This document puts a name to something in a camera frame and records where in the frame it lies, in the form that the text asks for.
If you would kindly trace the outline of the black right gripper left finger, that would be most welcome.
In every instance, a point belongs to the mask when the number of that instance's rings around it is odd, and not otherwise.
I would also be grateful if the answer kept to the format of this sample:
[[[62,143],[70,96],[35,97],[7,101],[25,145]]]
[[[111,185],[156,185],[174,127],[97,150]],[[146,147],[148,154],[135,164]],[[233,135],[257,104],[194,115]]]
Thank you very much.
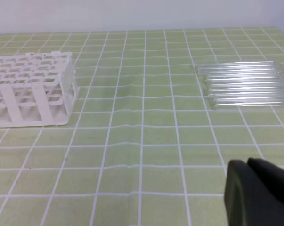
[[[230,226],[284,226],[284,204],[242,160],[228,164],[224,203]]]

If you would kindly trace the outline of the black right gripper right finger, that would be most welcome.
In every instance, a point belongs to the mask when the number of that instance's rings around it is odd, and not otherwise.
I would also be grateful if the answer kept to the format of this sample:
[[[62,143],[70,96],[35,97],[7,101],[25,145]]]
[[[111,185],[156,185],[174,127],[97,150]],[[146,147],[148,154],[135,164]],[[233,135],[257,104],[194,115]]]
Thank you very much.
[[[265,187],[284,204],[284,169],[259,158],[249,158],[247,164]]]

